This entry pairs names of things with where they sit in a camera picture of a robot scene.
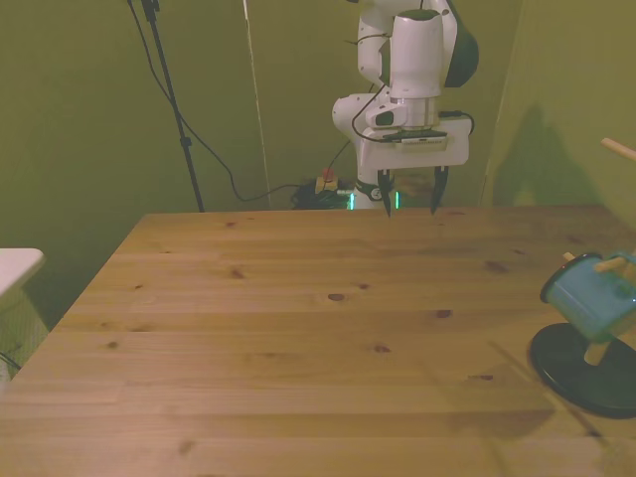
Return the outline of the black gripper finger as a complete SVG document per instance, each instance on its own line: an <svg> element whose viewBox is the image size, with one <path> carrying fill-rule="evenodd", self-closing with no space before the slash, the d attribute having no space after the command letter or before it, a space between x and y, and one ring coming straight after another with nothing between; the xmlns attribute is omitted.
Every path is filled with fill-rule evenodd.
<svg viewBox="0 0 636 477"><path fill-rule="evenodd" d="M430 211L434 215L441 204L447 181L449 169L446 166L434 168L434 185L431 193Z"/></svg>
<svg viewBox="0 0 636 477"><path fill-rule="evenodd" d="M378 186L381 192L383 205L385 207L385 210L389 218L392 216L392 210L393 210L392 198L391 198L393 185L394 185L394 182L391 176L391 171L380 170L378 172Z"/></svg>

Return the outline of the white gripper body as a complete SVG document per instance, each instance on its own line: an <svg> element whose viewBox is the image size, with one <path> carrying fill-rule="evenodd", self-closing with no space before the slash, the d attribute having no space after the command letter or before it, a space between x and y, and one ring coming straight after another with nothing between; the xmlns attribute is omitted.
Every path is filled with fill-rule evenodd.
<svg viewBox="0 0 636 477"><path fill-rule="evenodd" d="M433 130L445 136L389 143L363 139L360 165L372 170L397 170L465 164L469 158L470 119L442 119Z"/></svg>

